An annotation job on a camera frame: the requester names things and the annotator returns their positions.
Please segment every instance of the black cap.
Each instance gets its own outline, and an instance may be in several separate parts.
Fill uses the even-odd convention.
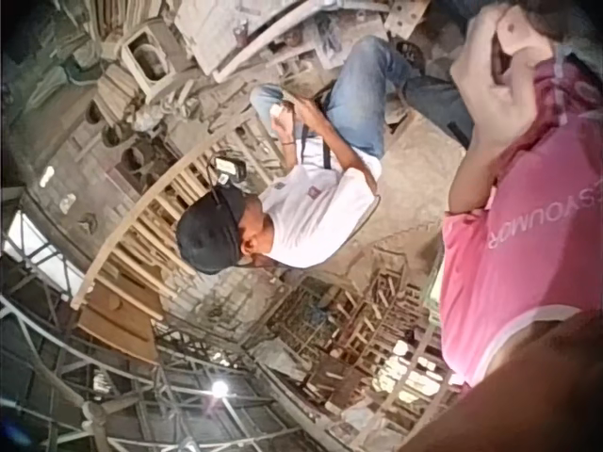
[[[238,223],[245,197],[235,186],[215,186],[178,221],[176,241],[182,258],[206,275],[235,266],[241,259]]]

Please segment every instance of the white t-shirt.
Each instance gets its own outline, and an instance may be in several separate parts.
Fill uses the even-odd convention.
[[[375,197],[358,169],[342,172],[331,152],[331,167],[323,167],[322,138],[306,140],[298,165],[261,195],[264,212],[274,223],[274,242],[268,257],[287,266],[307,268],[331,257],[346,241]],[[375,180],[379,159],[356,151]]]

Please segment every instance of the blue jeans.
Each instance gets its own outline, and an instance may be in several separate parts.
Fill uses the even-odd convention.
[[[372,36],[363,38],[352,48],[333,86],[325,115],[351,147],[381,159],[386,81],[401,88],[405,80],[417,75],[418,71],[387,42]],[[282,100],[283,92],[276,85],[262,85],[252,91],[253,108],[269,131],[270,107]],[[296,137],[301,135],[299,125]]]

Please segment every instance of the shirt logo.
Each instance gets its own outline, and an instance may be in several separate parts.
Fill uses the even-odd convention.
[[[322,191],[317,189],[315,186],[311,186],[310,189],[308,190],[308,196],[310,198],[312,198],[313,200],[315,200],[318,197],[318,195],[320,195],[320,193],[322,193]]]

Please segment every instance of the person in pink shirt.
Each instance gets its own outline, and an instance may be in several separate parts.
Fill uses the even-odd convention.
[[[484,8],[450,72],[475,125],[443,226],[442,348],[471,390],[401,451],[603,450],[601,88],[518,7]]]

